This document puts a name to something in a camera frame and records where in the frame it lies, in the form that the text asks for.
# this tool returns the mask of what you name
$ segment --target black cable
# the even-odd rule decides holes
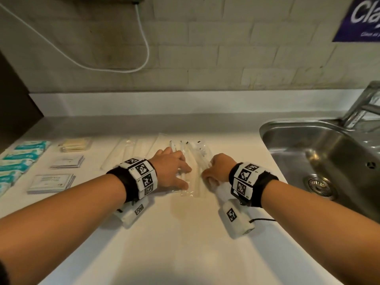
[[[267,219],[267,218],[256,218],[256,219],[252,219],[251,221],[249,221],[249,223],[252,223],[256,220],[266,220],[266,221],[274,221],[274,222],[277,222],[276,220],[274,219]]]

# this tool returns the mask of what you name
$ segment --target purple sign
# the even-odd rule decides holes
[[[333,42],[380,42],[380,0],[354,0]]]

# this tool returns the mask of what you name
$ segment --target concrete block wall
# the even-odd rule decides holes
[[[75,60],[134,68],[145,47],[129,4],[0,0]],[[364,88],[380,45],[332,43],[352,0],[146,0],[146,69],[87,71],[0,9],[0,50],[31,92]]]

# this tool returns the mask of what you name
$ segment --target stainless steel sink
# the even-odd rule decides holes
[[[260,134],[289,184],[380,223],[379,125],[363,121],[348,131],[331,121],[270,122]]]

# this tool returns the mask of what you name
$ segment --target white countertop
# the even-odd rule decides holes
[[[213,154],[223,152],[238,162],[258,163],[285,181],[260,138],[260,126],[274,119],[337,116],[337,112],[297,112],[44,118],[22,140],[49,139],[53,145],[0,198],[0,217],[49,196],[27,195],[26,190],[36,174],[58,173],[48,167],[60,155],[57,144],[66,137],[94,136],[91,149],[83,152],[82,167],[59,171],[75,173],[73,185],[103,174],[100,166],[117,136],[153,139],[159,132],[202,138]],[[218,196],[227,198],[228,192],[228,186],[221,187]],[[340,284],[275,222],[256,222],[251,233],[231,239],[218,215],[215,194],[192,198],[171,193],[155,196],[154,202],[128,230],[110,216],[41,284]],[[268,217],[256,208],[250,209],[250,215]]]

